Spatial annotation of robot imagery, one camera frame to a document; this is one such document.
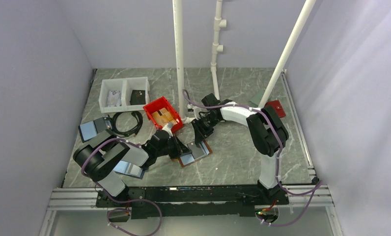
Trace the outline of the brown leather card holder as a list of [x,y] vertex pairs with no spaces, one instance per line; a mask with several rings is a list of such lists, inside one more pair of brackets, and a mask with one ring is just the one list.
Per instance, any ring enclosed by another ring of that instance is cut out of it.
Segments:
[[176,160],[182,168],[187,167],[212,154],[212,150],[206,141],[202,141],[198,145],[194,141],[191,141],[187,144],[184,144],[181,149],[182,153]]

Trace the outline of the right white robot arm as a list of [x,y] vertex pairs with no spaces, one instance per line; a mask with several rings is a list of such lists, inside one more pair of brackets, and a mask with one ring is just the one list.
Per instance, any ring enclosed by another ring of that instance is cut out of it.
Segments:
[[258,198],[270,204],[282,192],[279,181],[280,155],[289,139],[289,133],[272,106],[253,108],[232,100],[218,100],[214,94],[202,99],[199,117],[191,124],[195,133],[195,143],[200,144],[214,132],[221,121],[231,121],[246,126],[251,140],[260,153],[261,173],[258,180]]

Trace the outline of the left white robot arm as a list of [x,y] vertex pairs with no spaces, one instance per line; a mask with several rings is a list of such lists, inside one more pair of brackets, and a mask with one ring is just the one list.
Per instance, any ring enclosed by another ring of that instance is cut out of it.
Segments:
[[147,170],[158,157],[178,159],[190,153],[186,145],[165,130],[157,130],[143,145],[137,145],[107,129],[75,150],[73,160],[80,166],[81,174],[102,187],[109,200],[120,207],[129,198],[129,187],[114,171],[121,161]]

